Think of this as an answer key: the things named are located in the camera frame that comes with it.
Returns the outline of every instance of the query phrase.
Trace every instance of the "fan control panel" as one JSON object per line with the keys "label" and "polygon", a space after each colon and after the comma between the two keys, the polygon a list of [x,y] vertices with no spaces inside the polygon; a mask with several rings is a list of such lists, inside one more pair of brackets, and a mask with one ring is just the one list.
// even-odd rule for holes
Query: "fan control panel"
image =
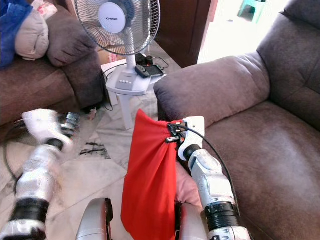
{"label": "fan control panel", "polygon": [[136,79],[137,79],[137,74],[122,72],[115,85],[115,88],[132,91]]}

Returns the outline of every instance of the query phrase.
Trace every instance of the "fan grill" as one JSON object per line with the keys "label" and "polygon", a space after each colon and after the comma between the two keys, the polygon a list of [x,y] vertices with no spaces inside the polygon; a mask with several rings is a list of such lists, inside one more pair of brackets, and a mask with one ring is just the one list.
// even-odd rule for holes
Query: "fan grill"
{"label": "fan grill", "polygon": [[[99,21],[99,9],[114,3],[124,9],[126,25],[123,31],[106,31]],[[160,24],[159,0],[76,0],[76,14],[94,42],[108,52],[134,55],[146,48],[156,37]]]}

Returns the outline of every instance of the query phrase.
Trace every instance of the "electric fan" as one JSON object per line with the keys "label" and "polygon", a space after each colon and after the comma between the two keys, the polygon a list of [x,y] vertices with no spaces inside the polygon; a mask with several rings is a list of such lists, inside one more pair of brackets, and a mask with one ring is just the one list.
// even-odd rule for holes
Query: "electric fan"
{"label": "electric fan", "polygon": [[151,78],[136,71],[135,54],[156,37],[160,25],[159,0],[75,0],[76,14],[90,38],[104,50],[126,57],[109,81],[119,94],[142,95]]}

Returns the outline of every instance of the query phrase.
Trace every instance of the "white pillow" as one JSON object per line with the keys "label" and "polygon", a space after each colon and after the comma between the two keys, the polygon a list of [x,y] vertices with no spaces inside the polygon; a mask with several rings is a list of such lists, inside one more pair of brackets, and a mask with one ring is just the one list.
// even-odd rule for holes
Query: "white pillow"
{"label": "white pillow", "polygon": [[48,25],[40,13],[33,9],[15,37],[15,52],[26,60],[36,60],[45,56],[48,47]]}

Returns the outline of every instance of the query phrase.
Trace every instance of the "doorway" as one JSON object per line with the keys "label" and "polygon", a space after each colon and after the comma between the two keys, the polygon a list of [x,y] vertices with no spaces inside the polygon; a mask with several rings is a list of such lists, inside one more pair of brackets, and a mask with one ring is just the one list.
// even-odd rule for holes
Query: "doorway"
{"label": "doorway", "polygon": [[198,64],[254,52],[289,0],[257,0],[262,10],[261,15],[256,18],[255,15],[259,13],[249,4],[239,16],[244,2],[250,1],[218,1],[214,21],[209,24]]}

